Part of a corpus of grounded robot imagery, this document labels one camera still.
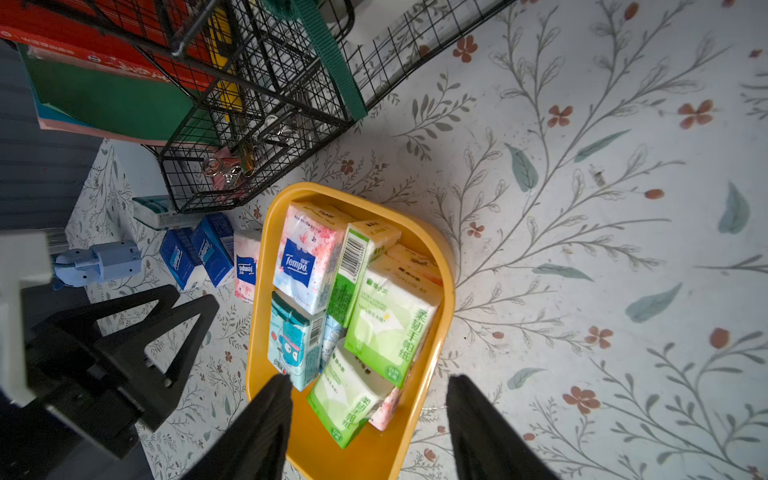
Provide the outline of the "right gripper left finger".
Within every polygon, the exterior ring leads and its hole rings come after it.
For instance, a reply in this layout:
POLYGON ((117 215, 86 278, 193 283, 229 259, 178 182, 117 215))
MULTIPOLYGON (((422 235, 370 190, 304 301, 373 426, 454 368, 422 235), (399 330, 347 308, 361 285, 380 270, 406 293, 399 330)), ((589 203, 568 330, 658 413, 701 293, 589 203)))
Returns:
POLYGON ((280 479, 290 438, 292 383, 274 375, 186 479, 280 479))

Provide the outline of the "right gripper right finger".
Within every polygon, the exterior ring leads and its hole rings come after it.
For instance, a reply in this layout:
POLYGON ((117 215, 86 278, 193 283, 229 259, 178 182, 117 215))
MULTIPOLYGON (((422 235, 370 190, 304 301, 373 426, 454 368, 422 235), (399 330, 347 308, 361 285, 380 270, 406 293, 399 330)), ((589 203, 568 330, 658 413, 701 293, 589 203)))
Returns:
POLYGON ((459 479, 557 477, 468 376, 449 379, 446 407, 459 479))

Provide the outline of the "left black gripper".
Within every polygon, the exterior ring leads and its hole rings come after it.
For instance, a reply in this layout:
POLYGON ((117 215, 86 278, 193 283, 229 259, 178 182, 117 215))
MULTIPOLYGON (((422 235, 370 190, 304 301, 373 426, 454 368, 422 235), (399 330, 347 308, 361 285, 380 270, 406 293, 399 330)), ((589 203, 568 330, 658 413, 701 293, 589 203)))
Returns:
POLYGON ((21 406, 1 392, 1 477, 3 479, 142 479, 144 452, 124 458, 82 436, 49 410, 50 400, 82 390, 72 373, 82 354, 99 354, 118 389, 138 408, 140 422, 158 429, 176 410, 198 352, 219 310, 210 295, 179 303, 171 285, 98 303, 82 288, 27 287, 21 292, 23 364, 36 398, 21 406), (144 317, 103 332, 106 320, 144 317), (153 343, 186 328, 175 354, 162 360, 153 343), (72 361, 65 354, 76 354, 72 361))

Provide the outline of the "pink Tempo tissue pack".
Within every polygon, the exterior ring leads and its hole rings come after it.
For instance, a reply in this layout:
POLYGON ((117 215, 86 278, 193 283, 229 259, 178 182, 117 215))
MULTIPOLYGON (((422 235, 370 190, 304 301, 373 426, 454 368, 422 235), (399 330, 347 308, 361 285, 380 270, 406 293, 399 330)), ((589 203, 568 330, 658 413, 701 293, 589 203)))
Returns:
POLYGON ((399 404, 402 391, 394 387, 392 391, 387 395, 383 402, 373 412, 369 419, 369 423, 377 430, 383 432, 389 426, 395 410, 399 404))
POLYGON ((247 230, 235 233, 235 296, 249 303, 254 301, 260 247, 260 231, 247 230))

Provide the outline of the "dark blue Tempo tissue pack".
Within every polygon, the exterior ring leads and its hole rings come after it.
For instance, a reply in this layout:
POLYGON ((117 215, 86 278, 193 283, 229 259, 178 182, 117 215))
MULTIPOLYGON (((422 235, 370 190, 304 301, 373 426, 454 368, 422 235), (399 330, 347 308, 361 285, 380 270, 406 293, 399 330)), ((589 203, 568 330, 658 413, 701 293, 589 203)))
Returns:
POLYGON ((181 291, 197 289, 207 278, 192 234, 189 227, 167 230, 160 246, 161 258, 181 291))

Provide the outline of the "teal cartoon tissue pack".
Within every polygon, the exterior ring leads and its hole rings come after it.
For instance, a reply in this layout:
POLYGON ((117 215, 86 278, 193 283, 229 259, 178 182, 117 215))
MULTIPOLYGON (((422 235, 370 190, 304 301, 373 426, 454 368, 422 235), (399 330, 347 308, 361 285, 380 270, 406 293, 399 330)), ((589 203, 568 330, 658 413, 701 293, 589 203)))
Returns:
POLYGON ((299 392, 319 374, 325 325, 324 311, 308 314, 283 292, 272 292, 267 359, 299 392))

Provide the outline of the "green tissue pack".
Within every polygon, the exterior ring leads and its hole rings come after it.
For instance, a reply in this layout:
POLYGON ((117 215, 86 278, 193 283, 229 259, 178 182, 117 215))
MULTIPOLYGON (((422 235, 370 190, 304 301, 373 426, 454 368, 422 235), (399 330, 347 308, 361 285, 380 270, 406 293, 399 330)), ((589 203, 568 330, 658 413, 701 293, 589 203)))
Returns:
POLYGON ((327 314, 349 327, 352 311, 368 265, 399 242, 402 232, 381 220, 348 224, 327 314))
POLYGON ((384 253, 367 267, 344 347, 402 388, 443 300, 443 290, 384 253))
POLYGON ((308 403, 335 443, 345 449, 394 385, 344 347, 342 338, 308 394, 308 403))

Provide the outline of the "pink Tempo pack front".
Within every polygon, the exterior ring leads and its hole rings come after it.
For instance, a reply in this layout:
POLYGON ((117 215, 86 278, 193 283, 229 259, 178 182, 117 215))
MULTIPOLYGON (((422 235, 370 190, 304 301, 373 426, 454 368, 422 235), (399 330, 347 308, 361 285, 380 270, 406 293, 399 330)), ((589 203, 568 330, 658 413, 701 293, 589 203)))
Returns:
POLYGON ((273 285, 309 314, 326 310, 347 227, 354 218, 312 201, 289 204, 273 285))

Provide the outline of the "blue white cartoon tissue pack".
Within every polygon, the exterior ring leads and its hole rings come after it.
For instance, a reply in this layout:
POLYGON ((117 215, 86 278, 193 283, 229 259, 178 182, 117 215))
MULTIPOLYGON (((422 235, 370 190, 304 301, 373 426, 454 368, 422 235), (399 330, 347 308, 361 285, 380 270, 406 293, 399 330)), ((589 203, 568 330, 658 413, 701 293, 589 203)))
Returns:
POLYGON ((326 322, 322 340, 320 370, 325 368, 337 343, 343 337, 345 329, 332 316, 326 316, 326 322))

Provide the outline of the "red booklet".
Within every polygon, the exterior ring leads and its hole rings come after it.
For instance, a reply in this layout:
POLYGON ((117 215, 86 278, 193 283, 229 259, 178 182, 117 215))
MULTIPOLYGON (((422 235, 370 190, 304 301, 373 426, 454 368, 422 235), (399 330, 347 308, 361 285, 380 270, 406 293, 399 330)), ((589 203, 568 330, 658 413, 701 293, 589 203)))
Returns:
MULTIPOLYGON (((153 1, 93 1, 130 33, 166 44, 153 1)), ((1 1, 1 40, 30 47, 38 58, 123 76, 172 83, 204 91, 214 77, 171 59, 141 53, 129 42, 99 32, 32 1, 1 1)))

